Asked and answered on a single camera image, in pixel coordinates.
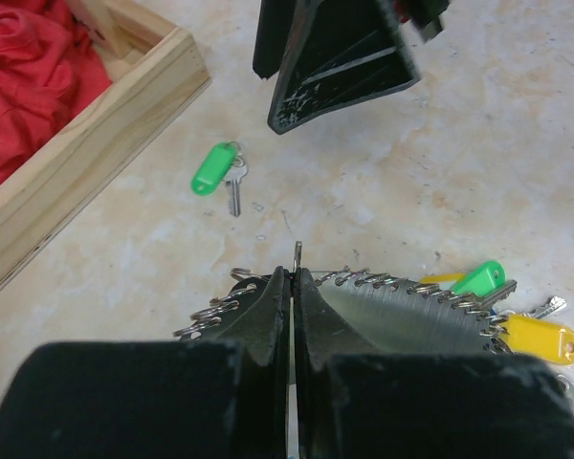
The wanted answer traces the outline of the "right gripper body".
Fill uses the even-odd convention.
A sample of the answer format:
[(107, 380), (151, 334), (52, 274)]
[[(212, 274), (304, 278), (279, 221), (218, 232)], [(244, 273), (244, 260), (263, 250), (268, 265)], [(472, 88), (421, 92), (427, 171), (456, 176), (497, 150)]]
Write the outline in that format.
[(395, 0), (394, 7), (402, 23), (412, 22), (424, 42), (444, 31), (442, 14), (450, 0)]

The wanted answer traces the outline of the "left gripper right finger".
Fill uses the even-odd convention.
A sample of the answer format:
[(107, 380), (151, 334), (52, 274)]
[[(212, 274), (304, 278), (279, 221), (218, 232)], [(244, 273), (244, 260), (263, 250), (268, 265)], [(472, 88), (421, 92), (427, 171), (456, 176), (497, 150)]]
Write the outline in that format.
[(342, 410), (351, 398), (336, 365), (378, 348), (325, 301), (306, 268), (294, 273), (294, 333), (299, 456), (342, 458)]

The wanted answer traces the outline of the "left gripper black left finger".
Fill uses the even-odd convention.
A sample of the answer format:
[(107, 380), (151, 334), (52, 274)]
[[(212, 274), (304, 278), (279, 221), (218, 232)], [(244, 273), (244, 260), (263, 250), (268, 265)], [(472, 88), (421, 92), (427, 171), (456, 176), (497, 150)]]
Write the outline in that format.
[(206, 340), (235, 340), (244, 346), (240, 365), (232, 456), (287, 456), (287, 271), (237, 282), (255, 291), (237, 300), (239, 307), (221, 316), (205, 332)]

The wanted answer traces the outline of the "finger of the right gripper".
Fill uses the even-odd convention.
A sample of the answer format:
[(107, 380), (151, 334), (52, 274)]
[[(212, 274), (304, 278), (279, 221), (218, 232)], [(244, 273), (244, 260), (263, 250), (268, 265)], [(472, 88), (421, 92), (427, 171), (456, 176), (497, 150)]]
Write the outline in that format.
[(262, 0), (254, 45), (253, 70), (268, 79), (280, 68), (291, 30), (296, 0)]

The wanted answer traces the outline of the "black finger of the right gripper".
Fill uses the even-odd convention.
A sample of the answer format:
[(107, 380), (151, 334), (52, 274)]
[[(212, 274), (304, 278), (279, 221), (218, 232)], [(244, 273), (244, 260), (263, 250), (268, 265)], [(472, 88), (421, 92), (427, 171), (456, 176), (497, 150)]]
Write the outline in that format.
[(281, 135), (420, 78), (394, 1), (297, 1), (267, 122)]

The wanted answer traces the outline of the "large metal keyring with keys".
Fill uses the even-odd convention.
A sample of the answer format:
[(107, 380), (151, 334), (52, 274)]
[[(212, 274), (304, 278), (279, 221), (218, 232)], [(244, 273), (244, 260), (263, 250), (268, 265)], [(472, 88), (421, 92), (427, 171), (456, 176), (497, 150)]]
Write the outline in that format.
[[(287, 392), (296, 387), (294, 273), (287, 271)], [(449, 289), (390, 273), (311, 272), (322, 297), (378, 348), (342, 358), (342, 458), (574, 458), (574, 331), (496, 313), (515, 290), (495, 262)], [(255, 285), (232, 288), (177, 330), (205, 339)]]

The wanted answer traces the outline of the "green tagged key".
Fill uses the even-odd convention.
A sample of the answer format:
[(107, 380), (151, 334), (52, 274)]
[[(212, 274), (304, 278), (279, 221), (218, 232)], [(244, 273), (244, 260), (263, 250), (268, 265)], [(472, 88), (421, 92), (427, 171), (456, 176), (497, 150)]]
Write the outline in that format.
[(221, 184), (230, 193), (230, 214), (241, 214), (240, 186), (249, 167), (237, 142), (220, 142), (212, 147), (190, 182), (192, 191), (199, 196), (212, 194)]

